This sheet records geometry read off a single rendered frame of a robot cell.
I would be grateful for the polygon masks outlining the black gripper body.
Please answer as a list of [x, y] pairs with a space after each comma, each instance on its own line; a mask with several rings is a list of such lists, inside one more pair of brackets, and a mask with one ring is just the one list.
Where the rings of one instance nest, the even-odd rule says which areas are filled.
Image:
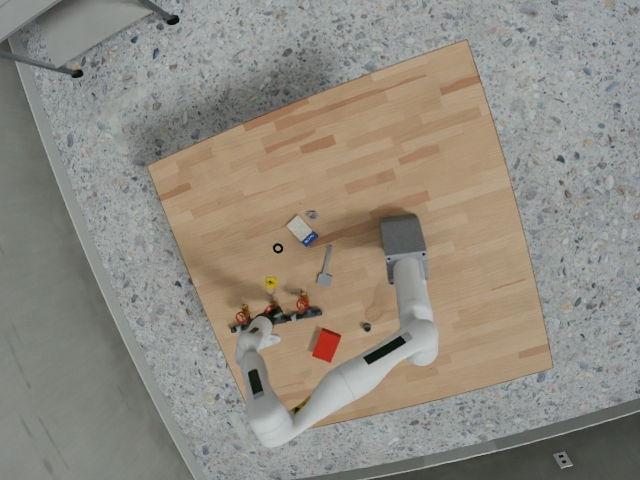
[[[270, 316], [270, 315], [271, 315], [271, 316]], [[256, 315], [256, 316], [255, 316], [255, 318], [256, 318], [256, 317], [258, 317], [258, 316], [263, 316], [263, 317], [268, 318], [268, 319], [271, 321], [271, 323], [272, 323], [272, 329], [273, 329], [273, 327], [274, 327], [274, 321], [277, 319], [277, 317], [274, 319], [275, 314], [271, 313], [270, 315], [268, 315], [268, 314], [266, 314], [266, 313], [260, 313], [260, 314]]]

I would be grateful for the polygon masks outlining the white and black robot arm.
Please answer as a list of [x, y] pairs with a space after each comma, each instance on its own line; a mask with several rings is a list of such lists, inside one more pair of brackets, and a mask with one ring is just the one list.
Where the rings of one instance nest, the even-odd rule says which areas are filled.
[[263, 446], [283, 445], [364, 396], [405, 358], [418, 366], [434, 361], [438, 354], [439, 334], [433, 323], [421, 259], [399, 260], [393, 266], [393, 275], [400, 329], [331, 369], [312, 394], [289, 411], [272, 389], [267, 367], [259, 354], [259, 349], [279, 343], [281, 336], [271, 333], [272, 323], [263, 316], [254, 318], [248, 330], [240, 333], [235, 362], [241, 368], [246, 387], [247, 420]]

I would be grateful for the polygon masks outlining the black pipe manifold with grey fittings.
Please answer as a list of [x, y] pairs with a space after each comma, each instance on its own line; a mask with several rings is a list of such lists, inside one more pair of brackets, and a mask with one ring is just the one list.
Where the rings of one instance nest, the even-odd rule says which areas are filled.
[[[309, 306], [309, 301], [308, 301], [308, 298], [307, 298], [307, 294], [306, 294], [306, 292], [305, 292], [305, 291], [304, 291], [304, 292], [301, 292], [301, 295], [300, 295], [300, 296], [302, 297], [302, 299], [299, 299], [299, 300], [297, 301], [296, 306], [297, 306], [297, 308], [298, 308], [299, 310], [301, 310], [301, 311], [304, 311], [304, 310], [305, 310], [305, 313], [300, 314], [300, 315], [297, 315], [297, 312], [294, 312], [294, 313], [292, 313], [292, 315], [291, 315], [290, 317], [277, 317], [277, 319], [275, 320], [275, 325], [277, 325], [277, 324], [282, 324], [282, 323], [286, 323], [286, 322], [288, 322], [288, 321], [292, 321], [293, 323], [296, 323], [296, 322], [298, 321], [298, 319], [303, 319], [303, 318], [304, 318], [304, 319], [307, 319], [307, 318], [312, 318], [312, 317], [316, 317], [316, 316], [322, 316], [322, 311], [321, 311], [321, 309], [319, 309], [319, 310], [317, 310], [317, 311], [312, 311], [312, 310], [311, 310], [311, 308], [310, 308], [310, 306]], [[268, 307], [271, 307], [271, 309], [273, 309], [273, 308], [275, 307], [275, 305], [278, 305], [278, 304], [277, 304], [277, 300], [276, 300], [276, 299], [274, 300], [274, 299], [275, 299], [275, 298], [272, 298], [272, 299], [271, 299], [271, 304], [272, 304], [272, 303], [273, 303], [273, 301], [274, 301], [274, 304], [273, 304], [274, 306], [273, 306], [273, 305], [269, 305], [269, 306], [268, 306]], [[304, 301], [300, 302], [300, 300], [304, 300]], [[300, 306], [300, 307], [298, 306], [298, 302], [301, 304], [301, 306]], [[304, 306], [304, 307], [305, 307], [305, 309], [301, 309], [301, 307], [302, 307], [302, 306]], [[268, 307], [267, 307], [267, 308], [268, 308]], [[272, 307], [273, 307], [273, 308], [272, 308]], [[266, 308], [266, 310], [265, 310], [265, 312], [266, 312], [266, 313], [267, 313], [267, 312], [269, 312], [269, 310], [267, 310], [267, 308]], [[307, 308], [308, 308], [308, 309], [307, 309]], [[307, 310], [306, 310], [306, 309], [307, 309]], [[237, 325], [237, 327], [231, 327], [231, 328], [230, 328], [231, 333], [236, 333], [236, 332], [238, 332], [238, 334], [240, 334], [242, 331], [244, 331], [244, 330], [248, 329], [248, 328], [249, 328], [249, 326], [250, 326], [250, 325], [249, 325], [249, 322], [251, 321], [251, 317], [250, 317], [250, 313], [249, 313], [249, 310], [248, 310], [248, 306], [247, 306], [246, 304], [242, 305], [242, 310], [243, 310], [243, 312], [238, 312], [238, 313], [236, 314], [236, 320], [237, 320], [240, 324], [238, 324], [238, 325]], [[242, 314], [240, 315], [240, 313], [242, 313]], [[239, 314], [240, 318], [237, 318], [237, 315], [238, 315], [238, 314]], [[244, 320], [244, 319], [243, 319], [245, 316], [246, 316], [247, 324], [246, 324], [245, 326], [243, 326], [243, 323], [244, 323], [244, 322], [246, 322], [246, 320]], [[239, 319], [242, 319], [243, 321], [239, 321]]]

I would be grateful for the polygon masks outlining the red rectangular block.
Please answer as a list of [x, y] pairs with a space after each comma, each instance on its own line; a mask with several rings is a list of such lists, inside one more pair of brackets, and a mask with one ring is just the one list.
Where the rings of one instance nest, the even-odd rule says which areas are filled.
[[312, 356], [331, 363], [340, 339], [340, 334], [322, 328]]

